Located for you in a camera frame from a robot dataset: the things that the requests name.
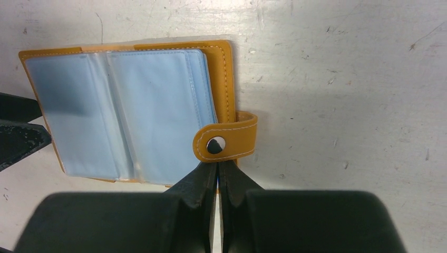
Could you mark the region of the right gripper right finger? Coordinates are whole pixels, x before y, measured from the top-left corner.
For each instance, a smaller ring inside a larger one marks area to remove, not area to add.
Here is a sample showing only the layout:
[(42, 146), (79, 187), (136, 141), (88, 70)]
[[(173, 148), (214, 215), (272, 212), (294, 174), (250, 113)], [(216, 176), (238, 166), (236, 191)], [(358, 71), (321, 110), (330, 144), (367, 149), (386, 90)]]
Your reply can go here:
[(372, 193), (266, 190), (232, 161), (218, 171), (223, 252), (405, 252)]

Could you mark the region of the yellow leather card holder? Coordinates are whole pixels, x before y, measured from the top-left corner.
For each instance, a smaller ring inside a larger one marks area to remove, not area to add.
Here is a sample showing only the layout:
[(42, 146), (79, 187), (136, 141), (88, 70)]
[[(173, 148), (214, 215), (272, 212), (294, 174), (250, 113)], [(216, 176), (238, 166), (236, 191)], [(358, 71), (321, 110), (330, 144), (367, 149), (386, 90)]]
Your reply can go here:
[(251, 155), (227, 40), (21, 51), (65, 174), (173, 185), (199, 163)]

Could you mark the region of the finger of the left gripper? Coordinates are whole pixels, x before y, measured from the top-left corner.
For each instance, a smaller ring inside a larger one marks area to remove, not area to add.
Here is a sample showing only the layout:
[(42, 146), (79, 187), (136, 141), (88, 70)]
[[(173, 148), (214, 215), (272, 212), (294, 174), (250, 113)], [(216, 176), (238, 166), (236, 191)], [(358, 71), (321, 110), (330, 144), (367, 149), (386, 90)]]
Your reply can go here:
[(52, 143), (45, 127), (31, 123), (41, 116), (36, 100), (1, 93), (1, 171)]

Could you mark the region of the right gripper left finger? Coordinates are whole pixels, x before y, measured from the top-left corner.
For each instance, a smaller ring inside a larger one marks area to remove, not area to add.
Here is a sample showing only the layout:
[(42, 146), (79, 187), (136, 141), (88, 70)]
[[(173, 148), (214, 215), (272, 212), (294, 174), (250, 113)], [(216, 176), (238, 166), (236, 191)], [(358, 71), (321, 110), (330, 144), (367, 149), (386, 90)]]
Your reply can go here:
[(165, 192), (46, 197), (15, 252), (211, 252), (217, 165), (201, 163)]

